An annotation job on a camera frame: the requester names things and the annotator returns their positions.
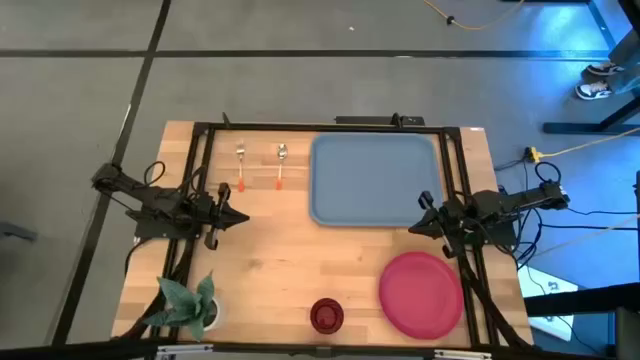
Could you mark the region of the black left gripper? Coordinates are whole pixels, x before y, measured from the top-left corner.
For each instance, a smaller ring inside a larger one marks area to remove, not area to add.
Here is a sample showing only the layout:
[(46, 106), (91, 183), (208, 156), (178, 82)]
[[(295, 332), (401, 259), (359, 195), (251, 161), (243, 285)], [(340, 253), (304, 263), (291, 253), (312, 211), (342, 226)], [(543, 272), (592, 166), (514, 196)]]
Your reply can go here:
[[(221, 183), (217, 190), (218, 199), (215, 200), (208, 191), (199, 194), (197, 202), (198, 221), (202, 225), (209, 225), (210, 229), (204, 238), (204, 245), (208, 249), (216, 249), (218, 246), (217, 232), (219, 230), (219, 218), (224, 206), (230, 197), (230, 188), (227, 183)], [(245, 223), (249, 216), (227, 205), (227, 215), (233, 217), (225, 222), (225, 229)]]

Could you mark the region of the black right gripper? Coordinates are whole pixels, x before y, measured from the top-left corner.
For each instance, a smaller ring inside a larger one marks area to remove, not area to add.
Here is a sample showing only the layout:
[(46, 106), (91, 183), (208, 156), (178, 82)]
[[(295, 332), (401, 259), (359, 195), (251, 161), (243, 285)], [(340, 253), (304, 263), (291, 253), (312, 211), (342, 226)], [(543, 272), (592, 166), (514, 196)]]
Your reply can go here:
[(418, 203), (424, 210), (424, 215), (408, 231), (434, 239), (441, 238), (444, 242), (443, 253), (447, 258), (463, 255), (465, 231), (462, 219), (450, 213), (445, 204), (435, 208), (434, 198), (429, 191), (423, 191), (419, 195)]

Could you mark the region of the orange-handled metal spoon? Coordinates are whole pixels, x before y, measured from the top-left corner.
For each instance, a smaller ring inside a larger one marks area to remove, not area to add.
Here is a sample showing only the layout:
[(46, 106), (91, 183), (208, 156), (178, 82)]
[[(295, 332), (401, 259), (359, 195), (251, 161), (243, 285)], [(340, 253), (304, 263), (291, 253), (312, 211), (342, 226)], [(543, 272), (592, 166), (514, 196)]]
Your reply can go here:
[(282, 186), (283, 186), (283, 164), (284, 164), (284, 160), (286, 159), (286, 157), (288, 156), (288, 147), (286, 144), (281, 143), (278, 145), (277, 147), (277, 156), (279, 159), (279, 166), (278, 166), (278, 174), (277, 174), (277, 179), (276, 179), (276, 189), (277, 190), (281, 190)]

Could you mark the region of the red plastic plate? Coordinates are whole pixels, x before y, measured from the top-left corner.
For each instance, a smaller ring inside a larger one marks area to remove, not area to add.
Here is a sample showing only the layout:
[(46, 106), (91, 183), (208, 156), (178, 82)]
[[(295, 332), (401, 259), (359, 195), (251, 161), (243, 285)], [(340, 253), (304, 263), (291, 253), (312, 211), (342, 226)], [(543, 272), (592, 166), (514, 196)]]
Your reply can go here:
[(380, 275), (378, 298), (389, 322), (419, 340), (446, 336), (464, 309), (459, 278), (446, 262), (424, 252), (393, 258)]

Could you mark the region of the dark red faceted cup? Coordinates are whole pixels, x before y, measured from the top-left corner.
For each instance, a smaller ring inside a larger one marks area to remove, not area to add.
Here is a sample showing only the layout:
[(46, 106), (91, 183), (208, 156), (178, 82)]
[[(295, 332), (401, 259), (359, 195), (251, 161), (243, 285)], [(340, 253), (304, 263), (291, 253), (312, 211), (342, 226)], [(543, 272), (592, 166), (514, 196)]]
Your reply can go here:
[(310, 322), (318, 333), (324, 335), (334, 334), (343, 325), (344, 311), (336, 300), (322, 298), (311, 307)]

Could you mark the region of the blue-grey plastic tray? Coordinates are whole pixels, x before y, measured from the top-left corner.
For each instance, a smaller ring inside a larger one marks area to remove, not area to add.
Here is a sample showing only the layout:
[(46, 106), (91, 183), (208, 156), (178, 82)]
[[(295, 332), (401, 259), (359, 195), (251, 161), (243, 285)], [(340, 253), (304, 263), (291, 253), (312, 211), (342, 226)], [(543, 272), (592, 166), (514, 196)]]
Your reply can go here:
[(419, 195), (443, 202), (435, 147), (419, 134), (325, 133), (311, 144), (309, 214), (320, 225), (410, 227)]

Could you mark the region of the white plant pot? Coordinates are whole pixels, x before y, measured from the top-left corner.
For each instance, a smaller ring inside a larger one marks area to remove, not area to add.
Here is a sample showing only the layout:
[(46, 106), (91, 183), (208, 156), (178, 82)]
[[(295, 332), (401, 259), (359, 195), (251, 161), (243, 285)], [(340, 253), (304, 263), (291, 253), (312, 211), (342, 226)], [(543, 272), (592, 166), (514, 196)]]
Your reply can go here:
[(223, 318), (220, 307), (221, 305), (219, 300), (216, 297), (213, 297), (211, 299), (211, 311), (203, 320), (203, 329), (205, 332), (216, 329), (220, 326)]

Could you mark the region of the green leafy plant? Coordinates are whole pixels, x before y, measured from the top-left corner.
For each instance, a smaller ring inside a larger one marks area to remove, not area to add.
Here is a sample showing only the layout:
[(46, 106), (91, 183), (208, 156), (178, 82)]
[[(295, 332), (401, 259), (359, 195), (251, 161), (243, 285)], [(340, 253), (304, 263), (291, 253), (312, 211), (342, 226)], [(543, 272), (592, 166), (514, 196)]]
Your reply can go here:
[(195, 292), (173, 280), (158, 277), (157, 281), (169, 308), (145, 317), (143, 323), (149, 326), (187, 327), (192, 337), (200, 342), (218, 319), (219, 306), (214, 295), (212, 273), (200, 280)]

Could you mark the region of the white printed sheet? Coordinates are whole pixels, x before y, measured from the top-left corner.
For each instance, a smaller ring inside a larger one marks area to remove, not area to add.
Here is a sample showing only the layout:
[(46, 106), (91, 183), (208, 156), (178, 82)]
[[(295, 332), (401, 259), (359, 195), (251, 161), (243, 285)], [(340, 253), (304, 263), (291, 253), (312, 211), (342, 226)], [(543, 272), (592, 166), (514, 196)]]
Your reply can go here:
[[(523, 266), (518, 270), (521, 293), (524, 298), (551, 295), (564, 292), (575, 292), (579, 287), (569, 281)], [(565, 342), (573, 337), (573, 315), (529, 317), (529, 324), (536, 330), (554, 336)]]

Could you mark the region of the black floor bar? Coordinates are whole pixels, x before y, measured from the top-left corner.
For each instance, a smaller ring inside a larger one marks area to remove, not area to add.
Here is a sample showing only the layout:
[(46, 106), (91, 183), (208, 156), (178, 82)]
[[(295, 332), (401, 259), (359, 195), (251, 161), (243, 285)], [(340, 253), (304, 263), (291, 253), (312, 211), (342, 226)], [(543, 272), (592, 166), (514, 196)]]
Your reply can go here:
[(618, 308), (640, 311), (640, 282), (538, 295), (524, 299), (530, 317), (608, 313)]

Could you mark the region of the person's leg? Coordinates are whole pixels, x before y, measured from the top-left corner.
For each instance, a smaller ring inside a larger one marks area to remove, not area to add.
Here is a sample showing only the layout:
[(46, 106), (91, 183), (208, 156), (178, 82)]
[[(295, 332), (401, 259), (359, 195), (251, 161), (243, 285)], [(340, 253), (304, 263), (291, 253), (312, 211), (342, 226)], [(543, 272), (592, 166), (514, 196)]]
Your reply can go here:
[(609, 54), (609, 60), (622, 68), (607, 77), (606, 82), (615, 94), (640, 87), (640, 35), (630, 30)]

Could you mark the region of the black aluminium table frame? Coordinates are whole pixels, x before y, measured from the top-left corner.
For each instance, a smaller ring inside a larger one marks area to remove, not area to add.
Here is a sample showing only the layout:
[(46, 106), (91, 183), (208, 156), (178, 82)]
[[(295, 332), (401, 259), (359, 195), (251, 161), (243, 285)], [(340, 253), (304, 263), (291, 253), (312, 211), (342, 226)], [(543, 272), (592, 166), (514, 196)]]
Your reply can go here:
[[(238, 183), (236, 147), (245, 145), (245, 191), (235, 190), (231, 205), (249, 216), (219, 236), (216, 250), (201, 242), (153, 239), (135, 250), (125, 277), (112, 334), (132, 330), (135, 321), (160, 295), (157, 278), (178, 263), (185, 284), (194, 287), (212, 273), (222, 322), (205, 338), (218, 350), (312, 352), (336, 355), (363, 351), (425, 354), (433, 348), (468, 349), (503, 344), (478, 299), (469, 296), (464, 315), (446, 336), (417, 340), (402, 334), (385, 318), (378, 301), (378, 279), (395, 256), (409, 251), (439, 255), (439, 242), (403, 228), (327, 227), (309, 214), (309, 160), (319, 124), (231, 125), (171, 121), (157, 157), (164, 187), (178, 186), (206, 166), (198, 185), (215, 192), (220, 183)], [(276, 189), (284, 143), (283, 186)], [(310, 311), (322, 298), (336, 300), (344, 311), (334, 334), (318, 333)]]

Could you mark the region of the black box on frame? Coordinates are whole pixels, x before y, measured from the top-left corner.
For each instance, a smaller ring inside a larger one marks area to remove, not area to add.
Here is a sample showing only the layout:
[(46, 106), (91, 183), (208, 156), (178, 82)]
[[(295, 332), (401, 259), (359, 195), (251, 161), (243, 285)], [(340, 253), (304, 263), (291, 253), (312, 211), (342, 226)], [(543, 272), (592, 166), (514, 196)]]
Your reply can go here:
[(394, 113), (392, 116), (336, 116), (334, 121), (342, 125), (425, 126), (423, 117), (399, 115), (398, 113)]

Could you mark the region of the silver frame bracket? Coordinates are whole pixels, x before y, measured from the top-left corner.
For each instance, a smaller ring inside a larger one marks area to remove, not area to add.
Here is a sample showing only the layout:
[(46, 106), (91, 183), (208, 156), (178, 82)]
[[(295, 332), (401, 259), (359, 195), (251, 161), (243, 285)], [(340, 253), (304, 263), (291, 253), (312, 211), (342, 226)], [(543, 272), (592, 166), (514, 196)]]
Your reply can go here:
[(175, 360), (178, 355), (211, 353), (213, 351), (214, 346), (212, 344), (159, 346), (155, 360)]
[(433, 360), (493, 360), (491, 353), (436, 349)]

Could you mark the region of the black floor stand frame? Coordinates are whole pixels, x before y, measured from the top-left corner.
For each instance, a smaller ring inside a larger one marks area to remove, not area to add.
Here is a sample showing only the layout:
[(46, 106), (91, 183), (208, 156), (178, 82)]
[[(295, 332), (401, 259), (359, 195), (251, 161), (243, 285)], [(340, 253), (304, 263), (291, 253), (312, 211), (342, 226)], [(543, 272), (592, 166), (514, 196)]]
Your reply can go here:
[[(618, 0), (633, 29), (640, 33), (640, 0)], [(599, 123), (545, 122), (542, 131), (559, 135), (634, 135), (640, 136), (640, 124), (626, 121), (640, 114), (640, 89), (634, 90), (634, 99)]]

